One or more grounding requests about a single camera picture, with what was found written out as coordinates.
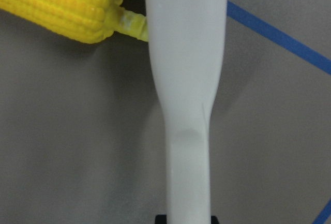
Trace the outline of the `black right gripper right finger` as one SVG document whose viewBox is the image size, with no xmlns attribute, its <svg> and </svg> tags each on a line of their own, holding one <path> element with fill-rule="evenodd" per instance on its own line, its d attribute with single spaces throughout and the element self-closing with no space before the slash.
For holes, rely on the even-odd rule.
<svg viewBox="0 0 331 224">
<path fill-rule="evenodd" d="M 219 224 L 219 220 L 216 216 L 211 216 L 210 223 L 211 224 Z"/>
</svg>

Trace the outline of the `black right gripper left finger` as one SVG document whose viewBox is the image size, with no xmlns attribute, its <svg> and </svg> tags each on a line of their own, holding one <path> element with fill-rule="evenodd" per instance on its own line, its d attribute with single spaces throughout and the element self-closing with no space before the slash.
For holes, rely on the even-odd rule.
<svg viewBox="0 0 331 224">
<path fill-rule="evenodd" d="M 167 224 L 167 216 L 166 215 L 156 215 L 154 224 Z"/>
</svg>

